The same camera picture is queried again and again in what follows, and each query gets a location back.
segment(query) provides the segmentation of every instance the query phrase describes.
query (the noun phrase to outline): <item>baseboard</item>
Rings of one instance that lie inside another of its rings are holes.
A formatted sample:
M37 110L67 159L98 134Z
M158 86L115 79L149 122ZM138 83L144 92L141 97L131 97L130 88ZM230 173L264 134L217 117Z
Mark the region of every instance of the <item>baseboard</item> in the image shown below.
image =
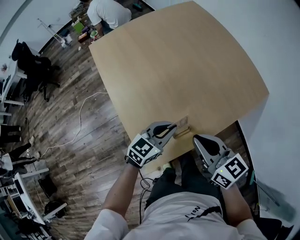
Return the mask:
M153 7L151 7L148 3L146 3L143 0L140 0L144 5L146 5L151 11L155 11L155 9Z
M57 34L60 34L64 29L68 28L71 25L72 25L72 20L70 20L65 26L63 26L61 29L59 29L57 31ZM50 38L49 41L42 47L42 49L38 53L41 54L53 40L54 40L54 37Z

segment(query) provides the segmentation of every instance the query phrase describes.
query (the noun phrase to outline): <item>sleeve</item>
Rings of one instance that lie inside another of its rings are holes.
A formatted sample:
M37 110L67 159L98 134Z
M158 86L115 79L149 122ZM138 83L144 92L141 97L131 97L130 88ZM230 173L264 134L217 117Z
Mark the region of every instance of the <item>sleeve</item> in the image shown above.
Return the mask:
M121 240L127 233L126 220L119 213L103 209L84 240Z
M88 10L88 16L93 26L96 26L102 21L101 14L101 9L98 6L90 7L90 9Z
M244 240L267 240L252 219L242 221L236 228Z

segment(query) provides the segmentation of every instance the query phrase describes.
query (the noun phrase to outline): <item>person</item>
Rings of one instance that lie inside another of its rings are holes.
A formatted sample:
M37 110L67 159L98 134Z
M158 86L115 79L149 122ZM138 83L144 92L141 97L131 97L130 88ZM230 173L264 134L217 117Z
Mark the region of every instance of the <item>person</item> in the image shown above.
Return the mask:
M30 148L33 146L35 141L34 136L29 140L29 143L12 150L11 152L1 155L0 159L0 176L5 175L9 171L14 171L18 167L24 167L25 165L34 163L40 158L40 153L37 152L34 157L20 157L22 153L27 151L29 155Z
M88 16L100 37L131 20L131 11L114 0L81 2L89 4Z
M228 225L222 218L218 188L202 176L190 153L182 155L179 162L181 186L174 183L171 165L164 165L164 173L146 201L142 223L129 231L125 214L139 173L129 159L85 240L266 240L236 184L222 189Z
M17 143L22 141L19 135L8 135L8 133L12 132L21 132L21 127L0 124L0 143Z

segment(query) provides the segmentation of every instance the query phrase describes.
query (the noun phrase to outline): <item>sneaker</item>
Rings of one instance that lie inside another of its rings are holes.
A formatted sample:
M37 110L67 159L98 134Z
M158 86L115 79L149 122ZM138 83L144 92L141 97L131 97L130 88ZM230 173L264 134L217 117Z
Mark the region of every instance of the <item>sneaker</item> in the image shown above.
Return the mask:
M41 154L39 152L35 152L34 154L35 159L39 162L39 159L41 157Z
M170 163L166 163L165 165L163 165L163 170L166 170L166 168L173 168L173 167Z
M29 143L31 144L32 147L34 145L34 141L35 141L34 136L31 136L31 138L29 139Z

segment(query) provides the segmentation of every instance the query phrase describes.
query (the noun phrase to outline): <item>wooden table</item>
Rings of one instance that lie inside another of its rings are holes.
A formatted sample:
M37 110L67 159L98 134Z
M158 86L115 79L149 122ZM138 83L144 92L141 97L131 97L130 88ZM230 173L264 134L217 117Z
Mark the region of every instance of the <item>wooden table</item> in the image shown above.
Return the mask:
M139 17L90 46L132 140L154 121L188 116L192 132L171 139L148 171L193 149L258 105L268 90L233 36L195 2Z

